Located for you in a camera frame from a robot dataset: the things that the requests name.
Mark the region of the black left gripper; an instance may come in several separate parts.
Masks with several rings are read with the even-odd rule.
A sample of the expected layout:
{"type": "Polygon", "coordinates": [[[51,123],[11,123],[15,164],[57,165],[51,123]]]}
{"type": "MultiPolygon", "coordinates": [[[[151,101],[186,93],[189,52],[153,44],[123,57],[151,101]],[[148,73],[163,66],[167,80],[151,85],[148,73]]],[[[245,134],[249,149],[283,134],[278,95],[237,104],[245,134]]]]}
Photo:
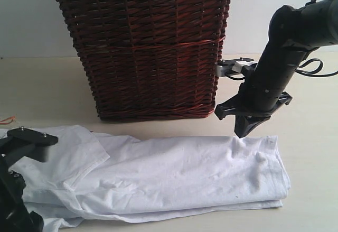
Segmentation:
{"type": "Polygon", "coordinates": [[[42,217],[28,212],[22,194],[25,188],[23,177],[10,171],[9,167],[29,155],[34,147],[20,147],[1,156],[1,231],[42,231],[42,217]]]}

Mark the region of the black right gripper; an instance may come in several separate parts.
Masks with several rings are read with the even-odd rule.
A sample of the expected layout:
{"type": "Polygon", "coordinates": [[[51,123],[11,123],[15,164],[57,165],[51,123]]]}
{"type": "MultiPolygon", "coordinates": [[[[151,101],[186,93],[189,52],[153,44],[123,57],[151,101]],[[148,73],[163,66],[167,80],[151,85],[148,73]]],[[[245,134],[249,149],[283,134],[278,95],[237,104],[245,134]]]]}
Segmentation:
{"type": "Polygon", "coordinates": [[[218,104],[214,113],[219,120],[235,115],[234,132],[239,138],[246,137],[260,124],[268,121],[282,105],[289,105],[292,96],[285,92],[291,77],[293,66],[285,65],[277,68],[264,66],[255,69],[253,66],[242,66],[241,73],[245,82],[240,87],[240,101],[254,115],[241,115],[238,96],[218,104]]]}

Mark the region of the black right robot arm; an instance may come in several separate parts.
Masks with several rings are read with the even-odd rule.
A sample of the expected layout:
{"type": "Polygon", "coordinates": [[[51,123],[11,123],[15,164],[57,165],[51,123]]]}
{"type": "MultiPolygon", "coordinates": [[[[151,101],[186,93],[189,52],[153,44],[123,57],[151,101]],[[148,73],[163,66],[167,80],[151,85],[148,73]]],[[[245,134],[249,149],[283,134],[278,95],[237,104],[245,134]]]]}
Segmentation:
{"type": "Polygon", "coordinates": [[[216,106],[216,116],[224,119],[235,115],[235,134],[239,138],[247,136],[291,102],[285,88],[301,62],[318,48],[336,44],[337,0],[323,0],[299,9],[282,6],[271,19],[269,41],[258,63],[249,58],[216,63],[217,77],[242,74],[244,80],[234,97],[216,106]]]}

